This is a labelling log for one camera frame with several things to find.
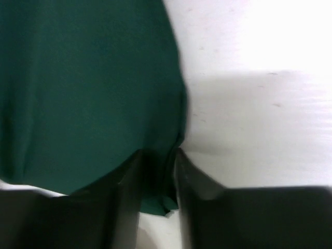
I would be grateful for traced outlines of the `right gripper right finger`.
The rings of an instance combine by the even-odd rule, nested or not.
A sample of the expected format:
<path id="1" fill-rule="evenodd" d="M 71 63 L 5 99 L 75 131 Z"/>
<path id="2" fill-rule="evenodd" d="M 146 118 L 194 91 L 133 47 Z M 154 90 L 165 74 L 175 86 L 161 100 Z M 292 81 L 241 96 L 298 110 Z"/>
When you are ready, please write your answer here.
<path id="1" fill-rule="evenodd" d="M 331 248 L 331 188 L 228 188 L 176 153 L 183 248 Z"/>

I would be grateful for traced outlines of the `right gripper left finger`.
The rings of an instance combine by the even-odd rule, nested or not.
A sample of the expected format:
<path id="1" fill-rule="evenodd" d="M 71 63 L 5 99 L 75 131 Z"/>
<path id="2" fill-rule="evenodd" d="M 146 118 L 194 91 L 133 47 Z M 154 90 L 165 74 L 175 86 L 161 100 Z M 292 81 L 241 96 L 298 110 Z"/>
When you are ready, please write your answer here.
<path id="1" fill-rule="evenodd" d="M 138 150 L 68 196 L 1 191 L 1 248 L 135 248 L 145 162 Z"/>

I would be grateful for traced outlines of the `dark green cloth placemat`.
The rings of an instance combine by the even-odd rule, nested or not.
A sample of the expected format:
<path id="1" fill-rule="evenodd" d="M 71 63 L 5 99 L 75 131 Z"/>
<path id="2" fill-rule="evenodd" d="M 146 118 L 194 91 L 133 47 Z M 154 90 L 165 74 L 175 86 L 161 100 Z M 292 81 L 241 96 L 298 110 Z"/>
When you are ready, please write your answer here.
<path id="1" fill-rule="evenodd" d="M 68 195 L 144 149 L 165 215 L 186 111 L 162 1 L 1 1 L 2 180 Z"/>

